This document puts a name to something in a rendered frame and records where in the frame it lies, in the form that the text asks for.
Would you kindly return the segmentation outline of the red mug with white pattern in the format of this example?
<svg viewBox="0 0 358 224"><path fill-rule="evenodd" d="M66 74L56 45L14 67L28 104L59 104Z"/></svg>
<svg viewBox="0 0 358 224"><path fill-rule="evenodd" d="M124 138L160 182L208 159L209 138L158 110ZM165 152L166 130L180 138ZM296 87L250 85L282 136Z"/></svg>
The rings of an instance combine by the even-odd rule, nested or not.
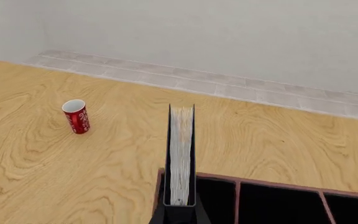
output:
<svg viewBox="0 0 358 224"><path fill-rule="evenodd" d="M62 111L75 134L84 134L90 130L90 122L83 100L69 100L62 105Z"/></svg>

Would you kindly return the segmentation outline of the red-brown desk caddy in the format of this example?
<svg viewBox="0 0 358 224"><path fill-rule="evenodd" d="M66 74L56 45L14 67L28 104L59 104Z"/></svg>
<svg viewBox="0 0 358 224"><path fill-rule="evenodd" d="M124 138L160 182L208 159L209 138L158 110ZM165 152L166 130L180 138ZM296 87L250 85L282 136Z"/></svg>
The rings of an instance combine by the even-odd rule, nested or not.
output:
<svg viewBox="0 0 358 224"><path fill-rule="evenodd" d="M159 169L154 210L163 203ZM196 192L211 224L358 224L358 194L198 173Z"/></svg>

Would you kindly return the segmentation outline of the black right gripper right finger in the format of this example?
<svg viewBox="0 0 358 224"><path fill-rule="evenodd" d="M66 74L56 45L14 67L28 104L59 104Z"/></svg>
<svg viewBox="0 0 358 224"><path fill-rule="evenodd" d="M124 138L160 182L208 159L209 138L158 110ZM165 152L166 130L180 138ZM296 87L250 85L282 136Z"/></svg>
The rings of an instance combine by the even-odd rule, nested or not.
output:
<svg viewBox="0 0 358 224"><path fill-rule="evenodd" d="M195 205L196 224L211 224L208 214L206 213L199 194L196 194Z"/></svg>

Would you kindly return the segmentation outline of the black book with white pages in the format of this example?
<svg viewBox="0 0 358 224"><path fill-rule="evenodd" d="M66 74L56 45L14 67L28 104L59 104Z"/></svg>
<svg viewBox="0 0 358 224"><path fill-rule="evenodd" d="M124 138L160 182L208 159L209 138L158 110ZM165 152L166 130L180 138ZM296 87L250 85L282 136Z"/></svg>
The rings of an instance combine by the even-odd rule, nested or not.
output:
<svg viewBox="0 0 358 224"><path fill-rule="evenodd" d="M196 205L195 107L169 107L163 205L167 224L191 224Z"/></svg>

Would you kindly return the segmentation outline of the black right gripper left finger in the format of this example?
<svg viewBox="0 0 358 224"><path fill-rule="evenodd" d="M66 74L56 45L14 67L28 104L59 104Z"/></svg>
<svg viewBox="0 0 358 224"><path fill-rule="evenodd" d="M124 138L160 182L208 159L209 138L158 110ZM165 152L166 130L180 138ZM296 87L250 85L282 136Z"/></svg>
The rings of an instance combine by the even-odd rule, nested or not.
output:
<svg viewBox="0 0 358 224"><path fill-rule="evenodd" d="M159 203L154 210L152 218L149 224L166 224L165 223L165 206L163 203Z"/></svg>

